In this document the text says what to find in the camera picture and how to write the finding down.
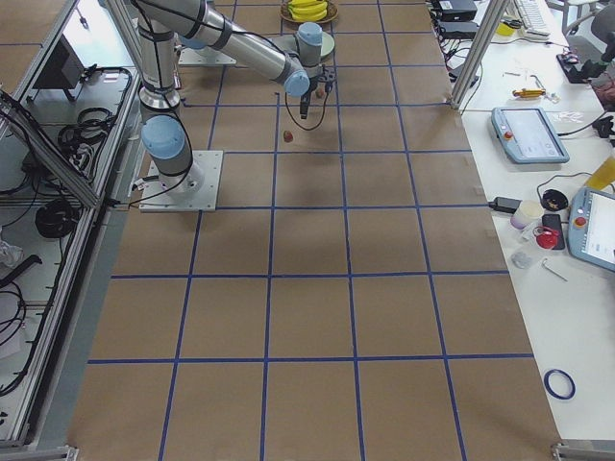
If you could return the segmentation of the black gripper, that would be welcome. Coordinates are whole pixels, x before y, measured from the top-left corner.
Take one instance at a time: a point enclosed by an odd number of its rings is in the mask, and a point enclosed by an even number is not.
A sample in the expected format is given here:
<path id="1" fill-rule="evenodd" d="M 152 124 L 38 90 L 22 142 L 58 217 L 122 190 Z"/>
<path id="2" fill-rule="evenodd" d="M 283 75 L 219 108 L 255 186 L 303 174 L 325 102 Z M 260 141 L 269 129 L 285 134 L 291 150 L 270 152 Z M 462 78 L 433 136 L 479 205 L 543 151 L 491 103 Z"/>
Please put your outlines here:
<path id="1" fill-rule="evenodd" d="M 306 120 L 308 118 L 308 102 L 311 100 L 311 96 L 315 95 L 317 99 L 322 99 L 332 90 L 333 83 L 336 80 L 336 74 L 332 67 L 321 64 L 316 75 L 309 78 L 308 90 L 301 96 L 300 101 L 300 118 Z M 322 87 L 324 89 L 324 96 L 318 98 L 316 96 L 316 89 Z"/>

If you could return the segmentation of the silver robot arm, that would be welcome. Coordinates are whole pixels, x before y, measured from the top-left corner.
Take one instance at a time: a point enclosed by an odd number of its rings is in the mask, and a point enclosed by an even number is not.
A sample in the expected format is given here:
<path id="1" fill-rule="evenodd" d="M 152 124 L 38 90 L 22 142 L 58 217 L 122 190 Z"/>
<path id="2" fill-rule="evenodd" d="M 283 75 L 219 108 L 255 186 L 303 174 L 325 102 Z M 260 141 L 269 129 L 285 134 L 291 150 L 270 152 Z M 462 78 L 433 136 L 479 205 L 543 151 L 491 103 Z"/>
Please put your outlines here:
<path id="1" fill-rule="evenodd" d="M 309 20 L 291 36 L 267 38 L 247 31 L 205 1 L 135 1 L 142 88 L 141 139 L 158 169 L 164 194 L 194 191 L 201 181 L 175 87 L 175 40 L 220 51 L 278 83 L 300 100 L 306 117 L 319 86 L 332 89 L 335 74 L 322 62 L 323 31 Z"/>

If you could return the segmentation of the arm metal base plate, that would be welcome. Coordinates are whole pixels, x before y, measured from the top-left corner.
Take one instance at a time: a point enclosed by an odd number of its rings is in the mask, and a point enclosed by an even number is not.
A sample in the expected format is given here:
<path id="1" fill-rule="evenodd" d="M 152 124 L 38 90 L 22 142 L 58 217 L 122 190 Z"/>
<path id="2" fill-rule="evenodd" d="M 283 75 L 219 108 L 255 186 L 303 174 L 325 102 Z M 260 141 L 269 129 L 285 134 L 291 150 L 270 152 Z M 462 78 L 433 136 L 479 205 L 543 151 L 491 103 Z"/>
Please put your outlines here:
<path id="1" fill-rule="evenodd" d="M 178 64 L 180 66 L 234 66 L 236 60 L 221 51 L 213 50 L 209 47 L 193 49 L 185 47 L 180 55 Z"/>
<path id="2" fill-rule="evenodd" d="M 222 171 L 223 152 L 193 152 L 187 177 L 160 175 L 155 163 L 149 163 L 149 176 L 156 176 L 143 185 L 143 198 L 137 205 L 142 212 L 215 211 Z"/>

